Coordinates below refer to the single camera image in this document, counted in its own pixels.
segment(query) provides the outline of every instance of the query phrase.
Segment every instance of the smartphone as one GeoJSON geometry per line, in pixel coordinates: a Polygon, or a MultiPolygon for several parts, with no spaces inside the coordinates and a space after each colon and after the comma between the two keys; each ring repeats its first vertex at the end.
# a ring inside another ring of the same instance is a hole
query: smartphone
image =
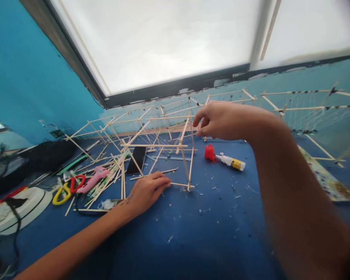
{"type": "MultiPolygon", "coordinates": [[[[141,170],[143,170],[145,155],[147,154],[147,147],[135,147],[133,150],[132,156],[136,160],[137,165],[140,167],[141,170]]],[[[126,175],[132,175],[140,173],[139,169],[137,169],[136,164],[131,159],[129,161],[126,175]]]]}

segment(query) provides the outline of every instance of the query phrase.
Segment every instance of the white glue bottle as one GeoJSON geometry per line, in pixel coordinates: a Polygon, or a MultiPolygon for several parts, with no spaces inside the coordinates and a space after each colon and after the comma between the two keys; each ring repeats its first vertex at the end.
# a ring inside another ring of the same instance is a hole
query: white glue bottle
{"type": "Polygon", "coordinates": [[[246,165],[245,162],[239,161],[239,160],[231,158],[231,157],[227,157],[223,153],[220,153],[220,154],[221,154],[221,156],[219,156],[219,155],[215,155],[215,156],[217,158],[219,158],[221,162],[224,162],[225,164],[227,164],[233,168],[239,169],[241,171],[244,170],[245,165],[246,165]]]}

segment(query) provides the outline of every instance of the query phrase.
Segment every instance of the yellow label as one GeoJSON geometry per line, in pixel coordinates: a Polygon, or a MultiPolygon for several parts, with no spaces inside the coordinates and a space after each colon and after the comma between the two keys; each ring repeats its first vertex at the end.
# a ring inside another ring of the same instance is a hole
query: yellow label
{"type": "Polygon", "coordinates": [[[241,169],[241,161],[238,161],[238,160],[233,160],[232,161],[232,163],[231,163],[231,166],[233,167],[233,168],[236,168],[236,169],[241,169]]]}

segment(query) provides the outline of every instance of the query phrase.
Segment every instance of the blue tabletop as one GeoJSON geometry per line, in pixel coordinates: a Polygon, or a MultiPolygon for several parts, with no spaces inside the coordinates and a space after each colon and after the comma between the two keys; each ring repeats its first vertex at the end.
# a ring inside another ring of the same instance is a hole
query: blue tabletop
{"type": "MultiPolygon", "coordinates": [[[[167,134],[161,137],[162,141],[169,140],[167,134]]],[[[296,141],[312,156],[325,157],[306,137],[297,136],[296,141]]],[[[84,146],[90,143],[91,140],[86,140],[84,146]]],[[[145,139],[140,138],[136,143],[145,144],[145,139]]],[[[185,138],[183,144],[191,149],[191,138],[185,138]]],[[[166,190],[146,213],[97,248],[77,267],[71,279],[285,279],[266,234],[256,162],[250,145],[243,140],[204,142],[198,137],[194,144],[198,151],[194,155],[191,184],[195,188],[191,192],[177,186],[166,190]],[[246,162],[245,170],[241,172],[224,163],[212,164],[206,160],[204,152],[208,144],[213,144],[216,154],[223,152],[246,162]]],[[[98,145],[92,154],[98,155],[103,148],[103,144],[98,145]]],[[[106,150],[107,154],[119,154],[113,145],[106,150]]],[[[173,153],[171,157],[181,157],[181,153],[173,153]]],[[[185,157],[190,158],[191,151],[185,151],[185,157]]],[[[148,166],[143,173],[147,174],[154,161],[146,157],[145,163],[148,166]]],[[[350,161],[344,164],[345,168],[331,161],[321,164],[350,189],[350,161]]],[[[175,183],[187,184],[181,160],[159,159],[153,172],[172,168],[178,170],[166,176],[175,183]]],[[[126,176],[127,196],[136,182],[129,180],[132,177],[126,176]]],[[[50,179],[44,186],[54,180],[50,179]]],[[[101,201],[117,198],[121,198],[120,180],[111,185],[92,208],[97,208],[101,201]]],[[[50,204],[20,231],[20,271],[96,220],[74,211],[65,217],[68,206],[68,202],[60,206],[50,204]]],[[[335,206],[350,225],[350,202],[335,206]]],[[[10,237],[6,239],[1,242],[4,251],[12,246],[10,237]]]]}

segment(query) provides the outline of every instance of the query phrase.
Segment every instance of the left hand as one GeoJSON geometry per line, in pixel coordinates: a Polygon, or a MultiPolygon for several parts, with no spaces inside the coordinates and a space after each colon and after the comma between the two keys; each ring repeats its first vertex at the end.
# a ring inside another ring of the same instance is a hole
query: left hand
{"type": "Polygon", "coordinates": [[[157,171],[138,179],[130,195],[121,203],[130,209],[133,217],[148,210],[159,198],[161,193],[171,186],[171,180],[157,171]]]}

